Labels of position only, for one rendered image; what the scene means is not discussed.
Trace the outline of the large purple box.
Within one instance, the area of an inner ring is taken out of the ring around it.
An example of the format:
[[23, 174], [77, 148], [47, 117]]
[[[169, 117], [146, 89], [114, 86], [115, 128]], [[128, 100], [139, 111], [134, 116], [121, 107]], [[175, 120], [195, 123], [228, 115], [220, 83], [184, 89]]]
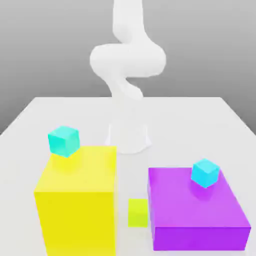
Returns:
[[155, 251], [243, 251], [251, 225], [223, 173], [203, 188], [190, 167], [149, 168], [148, 203]]

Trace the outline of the small turquoise cube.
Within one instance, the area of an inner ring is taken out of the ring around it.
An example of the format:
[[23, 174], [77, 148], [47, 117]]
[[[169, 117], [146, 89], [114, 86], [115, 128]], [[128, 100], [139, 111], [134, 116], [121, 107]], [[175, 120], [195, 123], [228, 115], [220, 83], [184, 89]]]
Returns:
[[79, 131], [69, 126], [59, 126], [48, 134], [50, 152], [68, 158], [80, 148]]

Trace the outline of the small lime yellow cube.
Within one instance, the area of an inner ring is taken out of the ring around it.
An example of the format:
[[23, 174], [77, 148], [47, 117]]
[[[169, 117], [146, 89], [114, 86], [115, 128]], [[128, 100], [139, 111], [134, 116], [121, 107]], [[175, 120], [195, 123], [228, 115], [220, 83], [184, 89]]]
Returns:
[[148, 200], [144, 198], [128, 199], [128, 227], [148, 227]]

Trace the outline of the large yellow box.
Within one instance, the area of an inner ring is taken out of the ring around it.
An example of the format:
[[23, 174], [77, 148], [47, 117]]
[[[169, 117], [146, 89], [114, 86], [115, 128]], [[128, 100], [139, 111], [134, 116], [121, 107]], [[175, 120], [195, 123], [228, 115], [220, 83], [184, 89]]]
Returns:
[[47, 256], [116, 256], [114, 146], [52, 154], [34, 197]]

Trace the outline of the small sky blue cube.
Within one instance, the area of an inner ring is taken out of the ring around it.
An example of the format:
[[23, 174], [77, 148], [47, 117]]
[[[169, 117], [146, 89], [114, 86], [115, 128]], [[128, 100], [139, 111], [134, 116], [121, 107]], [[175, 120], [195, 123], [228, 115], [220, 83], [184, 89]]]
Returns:
[[204, 158], [192, 166], [191, 180], [203, 188], [208, 188], [219, 179], [220, 167]]

